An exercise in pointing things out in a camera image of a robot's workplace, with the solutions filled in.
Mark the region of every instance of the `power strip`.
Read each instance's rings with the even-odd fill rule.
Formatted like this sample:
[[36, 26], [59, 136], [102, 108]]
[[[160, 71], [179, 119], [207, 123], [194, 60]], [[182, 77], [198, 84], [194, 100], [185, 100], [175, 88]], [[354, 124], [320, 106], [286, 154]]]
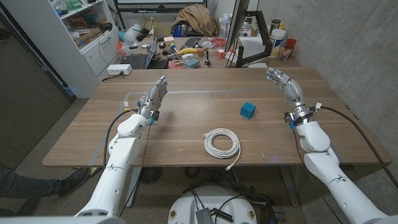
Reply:
[[107, 71], [110, 75], [119, 75], [120, 72], [123, 72], [123, 75], [130, 75], [132, 68], [131, 65], [110, 65]]

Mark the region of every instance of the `laptop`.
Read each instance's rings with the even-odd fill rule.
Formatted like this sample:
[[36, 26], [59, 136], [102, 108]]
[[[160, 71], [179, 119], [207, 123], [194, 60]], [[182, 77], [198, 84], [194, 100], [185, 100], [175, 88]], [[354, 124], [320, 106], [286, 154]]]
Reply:
[[157, 38], [155, 38], [154, 43], [150, 47], [148, 54], [136, 54], [131, 56], [123, 57], [120, 64], [131, 64], [133, 70], [137, 69], [147, 69], [152, 57], [155, 55], [157, 45]]

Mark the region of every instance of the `desk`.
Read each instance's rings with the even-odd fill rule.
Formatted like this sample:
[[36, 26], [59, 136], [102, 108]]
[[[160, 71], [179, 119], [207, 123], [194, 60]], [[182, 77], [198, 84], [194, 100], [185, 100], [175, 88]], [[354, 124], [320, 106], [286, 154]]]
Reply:
[[[206, 41], [205, 39], [206, 39], [206, 37], [202, 37], [201, 41]], [[188, 40], [188, 37], [174, 37], [174, 43], [177, 46], [178, 51], [180, 51], [180, 47], [187, 40]], [[237, 49], [239, 48], [239, 46], [242, 45], [241, 40], [240, 39], [238, 39], [238, 40], [239, 41], [238, 41]], [[142, 44], [153, 44], [153, 43], [154, 43], [154, 40], [152, 37], [145, 38], [143, 41], [141, 41], [140, 46], [138, 46], [138, 48], [136, 49], [136, 51], [134, 51], [134, 53], [135, 54], [147, 54], [148, 53], [147, 49], [143, 49], [141, 47], [141, 45]], [[164, 49], [159, 48], [159, 43], [160, 42], [157, 43], [157, 51], [162, 53], [162, 51]], [[213, 66], [211, 66], [210, 68], [225, 68], [225, 65], [226, 65], [226, 62], [228, 61], [228, 59], [216, 57], [216, 51], [217, 51], [216, 49], [209, 49], [209, 58], [210, 58], [211, 63], [213, 64]], [[199, 58], [199, 61], [203, 68], [204, 59]], [[299, 67], [300, 66], [299, 62], [294, 57], [289, 58], [286, 62], [283, 62], [277, 58], [264, 58], [264, 59], [260, 60], [259, 62], [265, 62], [268, 67], [272, 67], [272, 68], [276, 68], [276, 67], [291, 68], [291, 67]]]
[[[279, 68], [301, 85], [308, 105], [322, 102], [356, 118], [312, 68]], [[213, 68], [186, 70], [135, 70], [134, 74], [101, 84], [72, 124], [43, 160], [49, 167], [102, 166], [104, 135], [113, 118], [122, 112], [123, 101], [135, 105], [162, 75], [169, 81], [169, 93], [160, 108], [160, 118], [152, 125], [144, 151], [143, 132], [140, 154], [133, 166], [227, 166], [234, 161], [215, 159], [203, 146], [203, 134], [228, 128], [241, 141], [237, 166], [301, 165], [289, 125], [283, 113], [290, 111], [277, 85], [266, 80], [265, 68]], [[239, 115], [245, 102], [257, 106], [251, 119]], [[130, 114], [125, 114], [116, 127]], [[377, 164], [364, 139], [344, 118], [320, 110], [320, 125], [329, 135], [342, 164]], [[392, 161], [388, 152], [356, 120], [379, 152], [383, 161]], [[215, 147], [229, 149], [231, 141], [222, 136]]]

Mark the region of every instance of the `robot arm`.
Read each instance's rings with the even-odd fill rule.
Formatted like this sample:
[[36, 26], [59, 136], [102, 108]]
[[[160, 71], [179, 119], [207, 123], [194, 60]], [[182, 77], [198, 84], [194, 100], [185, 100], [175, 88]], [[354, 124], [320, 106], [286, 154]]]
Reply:
[[279, 85], [288, 104], [293, 107], [292, 112], [285, 113], [285, 121], [296, 128], [301, 136], [301, 147], [309, 152], [304, 156], [306, 168], [328, 187], [348, 220], [351, 223], [370, 223], [388, 218], [340, 169], [330, 138], [317, 121], [310, 121], [313, 111], [305, 106], [300, 85], [274, 68], [269, 68], [267, 74], [267, 79]]
[[152, 118], [159, 117], [158, 109], [167, 93], [164, 76], [156, 81], [145, 97], [137, 114], [118, 126], [118, 133], [109, 144], [109, 161], [94, 189], [90, 201], [75, 216], [117, 216], [127, 171], [140, 151], [141, 131]]

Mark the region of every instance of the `cup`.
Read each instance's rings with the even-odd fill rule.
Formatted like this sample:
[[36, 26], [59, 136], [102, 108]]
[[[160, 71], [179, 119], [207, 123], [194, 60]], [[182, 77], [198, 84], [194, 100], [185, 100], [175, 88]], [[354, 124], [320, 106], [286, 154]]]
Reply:
[[296, 45], [297, 40], [295, 39], [287, 39], [286, 40], [286, 46], [292, 47], [292, 53], [294, 51], [294, 46]]
[[286, 61], [287, 58], [292, 54], [293, 47], [291, 46], [284, 46], [279, 48], [279, 60]]
[[224, 50], [224, 49], [219, 49], [219, 50], [217, 51], [217, 57], [223, 58], [223, 57], [225, 57], [225, 55], [226, 55], [226, 53], [225, 53], [225, 50]]

